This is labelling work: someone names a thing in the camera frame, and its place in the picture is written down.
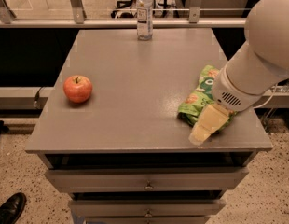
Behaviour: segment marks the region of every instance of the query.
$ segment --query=drawer handle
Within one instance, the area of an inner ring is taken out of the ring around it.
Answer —
[[[148,209],[148,210],[146,211],[146,214],[144,215],[144,217],[146,217],[146,218],[153,217],[153,215],[151,214],[151,210],[150,210],[150,209]]]
[[[147,182],[147,184],[146,184],[146,186],[144,187],[144,190],[147,190],[147,191],[149,191],[149,190],[153,190],[154,189],[154,187],[151,185],[151,183],[148,181]]]

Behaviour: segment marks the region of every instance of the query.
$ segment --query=white robotic arm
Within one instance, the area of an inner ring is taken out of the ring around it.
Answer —
[[[289,0],[260,0],[245,24],[246,42],[215,78],[212,96],[189,137],[203,142],[232,111],[242,111],[272,85],[289,78]]]

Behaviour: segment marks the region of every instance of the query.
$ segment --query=clear plastic bottle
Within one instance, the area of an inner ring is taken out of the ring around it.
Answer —
[[[140,40],[149,40],[153,36],[153,0],[136,0],[137,35]]]

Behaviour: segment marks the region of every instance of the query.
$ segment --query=red apple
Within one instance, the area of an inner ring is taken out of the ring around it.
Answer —
[[[63,91],[70,101],[83,103],[91,95],[92,84],[84,76],[70,76],[63,83]]]

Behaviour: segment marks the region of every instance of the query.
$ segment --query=speckled floor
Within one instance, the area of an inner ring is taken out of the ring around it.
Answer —
[[[35,119],[25,125],[23,119],[4,121],[11,132],[0,137],[0,204],[22,191],[28,201],[18,224],[72,224],[69,197],[45,179],[41,160],[24,151]],[[268,128],[273,150],[255,157],[250,173],[224,195],[227,206],[208,224],[289,224],[289,112],[270,119]]]

